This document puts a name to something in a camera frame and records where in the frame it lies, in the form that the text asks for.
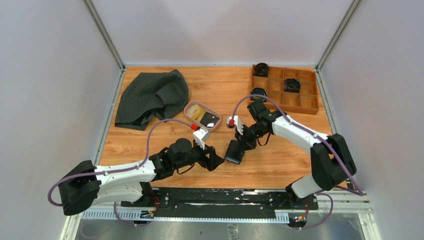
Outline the black leather card holder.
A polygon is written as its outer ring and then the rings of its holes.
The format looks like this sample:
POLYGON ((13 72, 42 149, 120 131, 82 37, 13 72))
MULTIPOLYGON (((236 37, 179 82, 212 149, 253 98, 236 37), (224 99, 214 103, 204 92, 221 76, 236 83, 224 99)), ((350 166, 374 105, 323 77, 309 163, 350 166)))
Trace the black leather card holder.
POLYGON ((238 140, 231 140, 228 144, 224 159, 230 163, 240 165, 245 154, 244 146, 238 140))

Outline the pink oval plastic tray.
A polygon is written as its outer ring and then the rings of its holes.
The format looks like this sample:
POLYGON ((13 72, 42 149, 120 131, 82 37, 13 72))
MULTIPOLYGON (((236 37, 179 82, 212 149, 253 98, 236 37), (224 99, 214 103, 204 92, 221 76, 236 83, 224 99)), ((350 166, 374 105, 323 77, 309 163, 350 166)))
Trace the pink oval plastic tray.
POLYGON ((183 109, 183 114, 192 123, 214 132, 222 122, 221 115, 198 100, 190 101, 183 109))

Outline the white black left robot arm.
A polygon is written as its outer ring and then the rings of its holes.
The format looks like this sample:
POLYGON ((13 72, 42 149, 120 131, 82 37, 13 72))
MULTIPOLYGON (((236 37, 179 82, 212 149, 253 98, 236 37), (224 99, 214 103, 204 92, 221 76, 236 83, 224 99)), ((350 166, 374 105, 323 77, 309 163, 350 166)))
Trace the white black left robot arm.
POLYGON ((146 161, 101 166, 85 160, 58 184, 62 210, 65 216, 73 216, 91 206, 112 202, 146 207, 153 201, 151 182, 169 178, 179 169, 195 164, 211 172, 224 161, 214 147, 202 147, 186 138, 179 138, 146 161))

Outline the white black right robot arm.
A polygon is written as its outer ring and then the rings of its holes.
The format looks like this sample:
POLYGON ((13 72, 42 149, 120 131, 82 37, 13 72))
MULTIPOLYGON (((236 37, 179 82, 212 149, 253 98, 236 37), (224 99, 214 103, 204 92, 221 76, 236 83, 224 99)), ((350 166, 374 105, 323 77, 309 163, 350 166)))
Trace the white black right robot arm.
POLYGON ((357 167, 342 135, 315 131, 279 106, 271 111, 262 100, 253 101, 247 109, 255 121, 251 126, 243 124, 235 113, 226 119, 227 127, 235 129, 235 138, 230 141, 224 159, 240 164, 245 152, 254 150, 258 140, 267 134, 284 138, 304 150, 310 156, 311 173, 285 188, 285 201, 290 208, 298 209, 307 197, 330 191, 356 174, 357 167))

